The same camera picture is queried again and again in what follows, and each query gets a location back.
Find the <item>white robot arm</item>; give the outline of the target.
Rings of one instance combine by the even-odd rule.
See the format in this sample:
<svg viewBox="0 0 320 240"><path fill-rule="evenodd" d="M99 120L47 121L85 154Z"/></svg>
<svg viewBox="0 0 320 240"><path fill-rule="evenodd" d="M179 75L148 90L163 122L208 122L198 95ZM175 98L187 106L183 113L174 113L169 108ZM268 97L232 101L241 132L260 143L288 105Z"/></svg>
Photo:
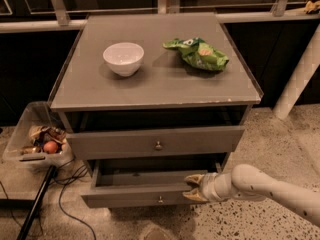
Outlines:
<svg viewBox="0 0 320 240"><path fill-rule="evenodd" d="M184 192L183 196L192 201L260 201L269 198L320 226L319 192L279 181L249 164L239 164L228 173L189 175L184 181L190 184L192 189Z"/></svg>

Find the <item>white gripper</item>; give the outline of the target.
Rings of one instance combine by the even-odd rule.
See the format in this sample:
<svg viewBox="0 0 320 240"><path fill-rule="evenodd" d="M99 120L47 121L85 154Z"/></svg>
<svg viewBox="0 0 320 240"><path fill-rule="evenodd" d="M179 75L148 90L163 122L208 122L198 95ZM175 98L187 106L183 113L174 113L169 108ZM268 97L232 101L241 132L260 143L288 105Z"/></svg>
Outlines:
<svg viewBox="0 0 320 240"><path fill-rule="evenodd" d="M230 173L193 174L185 177L187 184L199 186L183 196L197 202L221 202L236 196L238 189L233 186Z"/></svg>

